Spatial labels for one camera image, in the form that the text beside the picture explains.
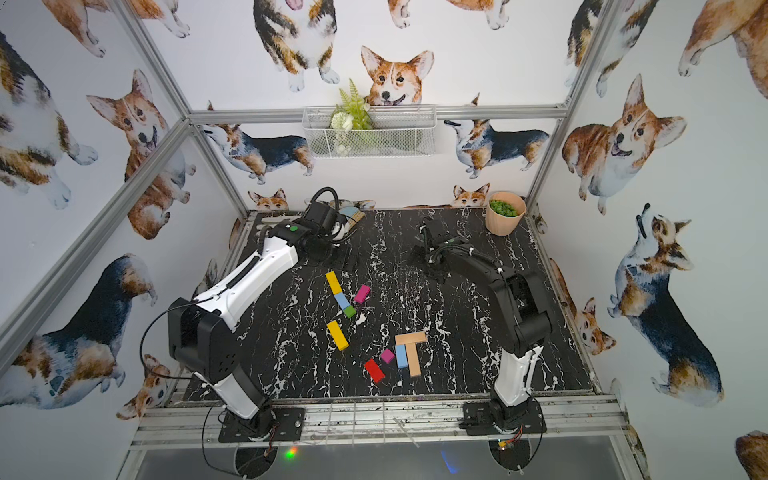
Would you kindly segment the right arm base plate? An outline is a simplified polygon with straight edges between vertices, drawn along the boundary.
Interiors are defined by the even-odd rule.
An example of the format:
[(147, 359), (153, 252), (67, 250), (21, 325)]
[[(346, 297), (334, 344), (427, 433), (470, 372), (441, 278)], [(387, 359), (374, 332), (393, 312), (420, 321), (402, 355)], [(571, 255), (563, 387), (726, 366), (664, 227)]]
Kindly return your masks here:
[(534, 398), (514, 407), (505, 406), (498, 399), (467, 402), (462, 406), (462, 413), (459, 428), (469, 436), (514, 436), (519, 431), (523, 434), (547, 432), (542, 408)]

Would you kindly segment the magenta rectangular block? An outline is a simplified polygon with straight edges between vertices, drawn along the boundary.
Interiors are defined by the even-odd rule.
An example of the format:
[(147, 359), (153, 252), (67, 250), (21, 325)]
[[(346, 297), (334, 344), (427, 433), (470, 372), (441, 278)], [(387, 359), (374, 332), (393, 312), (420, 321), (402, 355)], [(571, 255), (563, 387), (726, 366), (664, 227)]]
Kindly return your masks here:
[(358, 290), (358, 292), (356, 293), (356, 295), (354, 297), (354, 301), (357, 304), (363, 304), (366, 301), (366, 299), (368, 298), (368, 296), (370, 294), (370, 291), (371, 291), (371, 289), (370, 289), (370, 287), (368, 285), (365, 285), (365, 284), (361, 285), (359, 290)]

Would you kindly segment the light blue rectangular block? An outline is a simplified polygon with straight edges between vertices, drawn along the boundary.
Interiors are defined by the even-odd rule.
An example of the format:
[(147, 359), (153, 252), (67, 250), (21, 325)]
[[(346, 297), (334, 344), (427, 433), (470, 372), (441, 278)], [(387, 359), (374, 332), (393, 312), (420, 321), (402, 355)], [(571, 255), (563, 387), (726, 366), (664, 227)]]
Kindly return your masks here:
[(406, 346), (402, 344), (398, 344), (395, 346), (395, 355), (396, 355), (396, 361), (397, 366), (399, 369), (405, 369), (408, 367), (408, 357), (407, 357), (407, 351)]

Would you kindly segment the small magenta block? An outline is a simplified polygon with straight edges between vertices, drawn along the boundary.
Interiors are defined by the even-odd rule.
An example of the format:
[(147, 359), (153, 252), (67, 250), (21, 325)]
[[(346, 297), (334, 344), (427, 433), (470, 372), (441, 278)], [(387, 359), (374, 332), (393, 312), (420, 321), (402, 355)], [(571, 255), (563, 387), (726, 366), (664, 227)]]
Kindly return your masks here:
[(396, 360), (396, 354), (392, 350), (390, 350), (390, 349), (385, 349), (384, 352), (381, 355), (381, 359), (386, 364), (391, 364), (393, 361)]

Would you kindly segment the long natural wood block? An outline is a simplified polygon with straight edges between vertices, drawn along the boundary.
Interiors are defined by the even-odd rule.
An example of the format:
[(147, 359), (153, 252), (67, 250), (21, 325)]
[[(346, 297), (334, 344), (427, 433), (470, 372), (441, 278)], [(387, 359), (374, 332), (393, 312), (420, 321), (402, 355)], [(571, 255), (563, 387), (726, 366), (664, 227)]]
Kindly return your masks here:
[(397, 335), (395, 337), (395, 341), (397, 345), (419, 344), (425, 343), (427, 341), (427, 337), (424, 331), (418, 331)]

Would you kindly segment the red block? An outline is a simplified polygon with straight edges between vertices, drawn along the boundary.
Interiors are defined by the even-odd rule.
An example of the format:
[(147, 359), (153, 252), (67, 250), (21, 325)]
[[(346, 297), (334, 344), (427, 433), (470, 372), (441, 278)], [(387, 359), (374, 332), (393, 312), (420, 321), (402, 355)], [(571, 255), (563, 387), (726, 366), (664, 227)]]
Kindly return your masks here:
[(364, 369), (374, 384), (379, 384), (385, 378), (384, 372), (381, 370), (378, 363), (373, 359), (370, 359), (364, 363)]

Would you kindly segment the pink pot with greens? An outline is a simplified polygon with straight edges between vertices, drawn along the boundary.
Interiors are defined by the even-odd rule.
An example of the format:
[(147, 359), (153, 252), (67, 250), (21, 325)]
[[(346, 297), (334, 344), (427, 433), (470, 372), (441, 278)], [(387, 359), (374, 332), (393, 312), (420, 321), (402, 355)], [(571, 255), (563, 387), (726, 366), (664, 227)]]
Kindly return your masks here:
[(526, 213), (524, 199), (512, 192), (493, 192), (487, 202), (485, 224), (496, 236), (508, 236), (518, 226)]

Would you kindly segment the long yellow block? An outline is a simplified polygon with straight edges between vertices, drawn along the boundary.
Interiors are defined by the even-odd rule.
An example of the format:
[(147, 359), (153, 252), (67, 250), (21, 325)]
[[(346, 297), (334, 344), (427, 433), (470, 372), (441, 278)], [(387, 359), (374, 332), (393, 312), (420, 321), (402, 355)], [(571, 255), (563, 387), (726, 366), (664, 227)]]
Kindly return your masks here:
[(327, 329), (331, 338), (339, 351), (344, 351), (349, 347), (349, 343), (344, 336), (337, 321), (331, 321), (327, 324)]

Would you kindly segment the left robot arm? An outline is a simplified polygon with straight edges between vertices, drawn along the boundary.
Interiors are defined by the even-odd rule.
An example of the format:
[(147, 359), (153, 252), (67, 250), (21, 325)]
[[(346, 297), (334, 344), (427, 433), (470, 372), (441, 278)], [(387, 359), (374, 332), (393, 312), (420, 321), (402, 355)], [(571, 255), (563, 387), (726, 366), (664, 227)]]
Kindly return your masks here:
[(312, 246), (340, 245), (364, 218), (361, 211), (351, 216), (334, 213), (329, 226), (299, 217), (264, 228), (257, 249), (229, 275), (193, 299), (171, 304), (170, 356), (210, 386), (231, 413), (245, 421), (269, 423), (269, 397), (241, 365), (236, 335), (241, 317)]

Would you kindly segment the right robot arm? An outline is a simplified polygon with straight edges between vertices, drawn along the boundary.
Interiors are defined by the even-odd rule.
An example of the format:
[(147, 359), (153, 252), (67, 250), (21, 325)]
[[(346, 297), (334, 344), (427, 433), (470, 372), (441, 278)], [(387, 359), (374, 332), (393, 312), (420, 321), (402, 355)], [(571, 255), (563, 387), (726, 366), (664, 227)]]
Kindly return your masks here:
[(496, 423), (510, 423), (531, 403), (535, 366), (554, 329), (543, 279), (504, 265), (465, 238), (435, 235), (436, 225), (434, 218), (422, 218), (416, 264), (438, 282), (457, 274), (487, 296), (490, 333), (502, 350), (489, 408)]

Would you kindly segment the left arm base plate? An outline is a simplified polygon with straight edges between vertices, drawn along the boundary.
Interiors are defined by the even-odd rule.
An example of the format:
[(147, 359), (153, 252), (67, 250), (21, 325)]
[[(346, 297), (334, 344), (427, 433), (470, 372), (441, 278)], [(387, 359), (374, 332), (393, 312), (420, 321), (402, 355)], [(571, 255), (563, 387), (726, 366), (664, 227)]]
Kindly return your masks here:
[(243, 419), (226, 410), (218, 441), (220, 443), (298, 441), (302, 435), (305, 415), (304, 408), (278, 407), (261, 410), (252, 419)]

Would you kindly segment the green fern plant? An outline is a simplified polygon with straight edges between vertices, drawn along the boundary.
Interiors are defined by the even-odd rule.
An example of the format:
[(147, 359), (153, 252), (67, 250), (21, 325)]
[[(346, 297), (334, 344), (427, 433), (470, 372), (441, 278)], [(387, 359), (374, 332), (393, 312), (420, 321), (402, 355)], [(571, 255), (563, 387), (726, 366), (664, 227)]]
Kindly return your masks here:
[(361, 95), (352, 79), (347, 90), (340, 89), (341, 104), (337, 105), (330, 119), (334, 152), (340, 156), (362, 153), (372, 146), (373, 129), (369, 115), (370, 105)]

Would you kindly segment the small light blue block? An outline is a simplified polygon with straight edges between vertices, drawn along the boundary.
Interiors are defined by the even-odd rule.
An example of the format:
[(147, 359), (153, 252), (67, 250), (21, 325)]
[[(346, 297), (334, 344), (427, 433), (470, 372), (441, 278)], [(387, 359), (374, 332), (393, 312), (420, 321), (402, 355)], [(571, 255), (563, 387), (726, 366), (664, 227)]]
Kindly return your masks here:
[(337, 293), (334, 295), (334, 298), (336, 302), (338, 303), (341, 310), (345, 310), (347, 307), (350, 306), (349, 301), (346, 299), (345, 295), (343, 293)]

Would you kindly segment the short yellow block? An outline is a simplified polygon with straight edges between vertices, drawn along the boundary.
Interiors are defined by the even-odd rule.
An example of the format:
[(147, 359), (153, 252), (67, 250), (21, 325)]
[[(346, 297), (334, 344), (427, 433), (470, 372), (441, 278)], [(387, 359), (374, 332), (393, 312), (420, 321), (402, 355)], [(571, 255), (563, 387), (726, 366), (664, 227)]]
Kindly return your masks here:
[(330, 271), (325, 274), (327, 282), (331, 288), (332, 294), (337, 295), (342, 292), (340, 283), (336, 277), (336, 274), (334, 271)]

